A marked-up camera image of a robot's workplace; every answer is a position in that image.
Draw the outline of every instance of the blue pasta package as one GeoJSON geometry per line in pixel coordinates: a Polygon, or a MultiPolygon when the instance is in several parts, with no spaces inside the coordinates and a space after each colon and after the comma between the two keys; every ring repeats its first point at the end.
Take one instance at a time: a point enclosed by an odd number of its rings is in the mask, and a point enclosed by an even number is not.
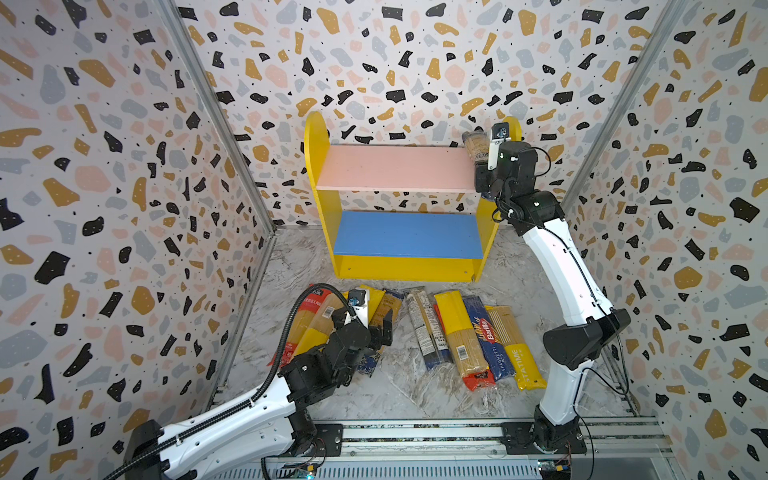
{"type": "Polygon", "coordinates": [[[488,311],[485,309],[485,305],[483,305],[480,297],[468,295],[462,297],[462,299],[469,314],[469,319],[472,321],[472,326],[475,327],[475,333],[480,341],[480,348],[482,348],[485,361],[488,362],[488,367],[491,373],[493,373],[493,378],[498,381],[508,376],[514,376],[515,367],[504,350],[504,345],[499,342],[496,331],[493,330],[493,325],[488,317],[488,311]]]}

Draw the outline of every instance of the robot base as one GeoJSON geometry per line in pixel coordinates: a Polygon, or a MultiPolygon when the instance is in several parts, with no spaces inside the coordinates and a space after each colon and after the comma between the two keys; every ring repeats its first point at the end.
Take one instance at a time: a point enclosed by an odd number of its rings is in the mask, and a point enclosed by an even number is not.
{"type": "Polygon", "coordinates": [[[502,443],[507,455],[540,455],[541,453],[565,455],[568,445],[571,453],[587,453],[578,428],[578,418],[564,425],[552,425],[536,406],[533,422],[502,423],[502,443]]]}

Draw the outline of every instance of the yellow pasta package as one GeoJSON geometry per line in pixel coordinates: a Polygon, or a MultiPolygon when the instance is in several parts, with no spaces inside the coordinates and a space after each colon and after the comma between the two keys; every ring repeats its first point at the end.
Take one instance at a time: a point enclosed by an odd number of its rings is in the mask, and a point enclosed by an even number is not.
{"type": "Polygon", "coordinates": [[[518,388],[521,391],[547,388],[547,381],[538,371],[531,350],[525,344],[525,338],[520,332],[518,323],[515,322],[515,316],[512,315],[512,309],[508,306],[485,306],[485,309],[491,318],[498,340],[515,366],[517,373],[515,380],[518,388]]]}

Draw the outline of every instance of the black cable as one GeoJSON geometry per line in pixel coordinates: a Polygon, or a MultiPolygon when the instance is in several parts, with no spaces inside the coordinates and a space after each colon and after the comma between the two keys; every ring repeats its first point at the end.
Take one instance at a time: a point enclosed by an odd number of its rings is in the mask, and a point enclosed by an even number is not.
{"type": "MultiPolygon", "coordinates": [[[[592,432],[589,431],[589,427],[587,426],[587,423],[581,417],[581,415],[579,415],[578,412],[576,411],[576,403],[578,401],[578,391],[581,388],[581,380],[583,379],[584,379],[584,370],[581,371],[581,374],[578,377],[578,385],[576,385],[576,396],[574,397],[574,401],[571,404],[571,408],[574,410],[574,415],[576,415],[576,418],[581,420],[581,423],[584,424],[584,427],[587,429],[587,434],[589,435],[589,444],[592,450],[592,467],[589,469],[589,476],[584,480],[591,480],[592,474],[594,474],[594,440],[592,439],[592,432]]],[[[571,477],[573,477],[573,466],[571,466],[571,477]]]]}
{"type": "Polygon", "coordinates": [[[605,384],[605,386],[607,386],[609,389],[611,389],[611,390],[613,390],[614,392],[616,392],[616,394],[617,394],[617,395],[626,396],[626,395],[629,393],[629,392],[622,392],[622,391],[620,391],[620,390],[616,390],[614,387],[612,387],[612,386],[611,386],[611,384],[610,384],[610,383],[608,383],[608,381],[607,381],[605,378],[603,378],[603,376],[602,376],[601,374],[599,374],[599,373],[598,373],[598,371],[597,371],[597,370],[595,370],[595,369],[592,369],[591,367],[588,367],[588,366],[585,366],[585,367],[584,367],[584,370],[589,370],[589,371],[591,371],[592,373],[594,373],[595,375],[597,375],[598,377],[600,377],[600,380],[602,380],[602,381],[603,381],[603,383],[605,384]]]}
{"type": "MultiPolygon", "coordinates": [[[[221,420],[224,420],[225,418],[234,415],[235,413],[238,413],[244,409],[251,408],[253,404],[259,398],[261,398],[261,396],[264,394],[266,389],[269,388],[270,383],[272,383],[272,380],[275,378],[275,375],[277,375],[277,371],[280,369],[280,358],[283,357],[283,352],[285,351],[286,342],[288,341],[288,334],[290,332],[290,327],[293,325],[293,319],[296,317],[296,313],[299,311],[299,307],[301,306],[301,303],[313,291],[318,289],[328,290],[334,295],[336,295],[339,298],[339,300],[341,300],[341,303],[342,305],[344,305],[347,312],[349,312],[349,315],[352,317],[352,321],[359,322],[359,319],[355,314],[355,310],[353,310],[353,308],[349,306],[349,303],[347,302],[346,298],[344,298],[344,295],[342,295],[342,293],[333,285],[329,285],[328,283],[315,283],[312,286],[308,286],[306,290],[304,290],[301,293],[301,295],[299,295],[299,298],[296,299],[296,302],[294,302],[293,306],[291,307],[290,313],[288,314],[288,319],[286,320],[286,324],[283,327],[283,333],[280,335],[280,341],[277,343],[277,350],[275,352],[275,362],[272,364],[272,368],[267,373],[264,383],[261,384],[261,387],[256,391],[256,393],[254,393],[248,400],[243,400],[241,403],[238,403],[237,405],[232,406],[227,410],[224,410],[222,413],[214,415],[209,419],[206,419],[198,423],[197,425],[184,430],[182,433],[174,436],[173,438],[170,438],[165,442],[159,443],[153,448],[148,449],[147,451],[141,453],[139,456],[132,458],[128,462],[125,462],[123,465],[120,465],[118,468],[116,468],[111,474],[104,477],[104,480],[116,480],[125,472],[127,472],[128,470],[131,470],[133,467],[135,467],[139,463],[142,463],[144,460],[159,454],[160,452],[162,452],[163,450],[167,449],[172,445],[176,445],[177,442],[182,442],[183,440],[188,439],[192,435],[195,435],[198,432],[205,430],[211,425],[218,423],[221,420]]],[[[265,465],[266,463],[262,459],[262,468],[265,468],[265,465]]]]}
{"type": "Polygon", "coordinates": [[[531,145],[530,147],[521,148],[518,151],[518,153],[522,152],[522,151],[526,151],[526,150],[541,150],[541,151],[544,152],[544,155],[547,156],[547,160],[549,160],[548,166],[547,166],[547,171],[545,171],[543,174],[535,175],[534,178],[543,177],[544,175],[548,174],[549,171],[552,169],[552,159],[549,157],[549,153],[545,149],[543,149],[541,147],[534,147],[533,145],[531,145]]]}
{"type": "MultiPolygon", "coordinates": [[[[591,480],[592,475],[594,474],[594,440],[592,439],[592,432],[589,431],[589,427],[587,426],[587,423],[584,421],[581,415],[579,415],[578,412],[576,412],[576,405],[574,405],[574,413],[576,414],[576,418],[581,420],[581,423],[584,424],[584,427],[587,429],[587,435],[589,435],[589,444],[591,446],[590,450],[592,451],[592,466],[589,468],[589,476],[584,480],[591,480]]],[[[571,466],[571,475],[573,475],[573,466],[571,466]]]]}
{"type": "Polygon", "coordinates": [[[272,480],[270,473],[266,470],[266,457],[261,458],[261,477],[264,480],[272,480]]]}

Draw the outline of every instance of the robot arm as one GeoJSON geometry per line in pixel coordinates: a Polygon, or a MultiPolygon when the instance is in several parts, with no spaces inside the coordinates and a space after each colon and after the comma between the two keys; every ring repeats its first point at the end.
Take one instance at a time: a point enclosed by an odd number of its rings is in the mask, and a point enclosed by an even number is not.
{"type": "Polygon", "coordinates": [[[368,329],[369,300],[368,290],[350,290],[355,315],[345,309],[334,312],[336,331],[328,343],[295,356],[258,398],[262,386],[192,419],[162,428],[154,420],[139,425],[131,433],[126,463],[166,446],[128,469],[126,480],[211,478],[255,458],[307,451],[317,429],[306,407],[348,386],[362,355],[381,346],[381,339],[372,341],[368,329]],[[205,422],[210,425],[194,432],[205,422]]]}
{"type": "MultiPolygon", "coordinates": [[[[507,131],[509,126],[496,124],[492,136],[507,131]]],[[[500,218],[494,220],[509,222],[533,250],[565,320],[564,325],[544,334],[551,357],[548,387],[534,413],[535,444],[545,451],[557,450],[578,429],[575,405],[584,371],[592,367],[602,347],[629,325],[630,317],[625,309],[615,310],[594,282],[557,199],[551,192],[535,189],[537,150],[544,150],[510,139],[493,150],[497,157],[489,158],[487,170],[476,167],[476,190],[496,202],[494,215],[500,218]]]]}

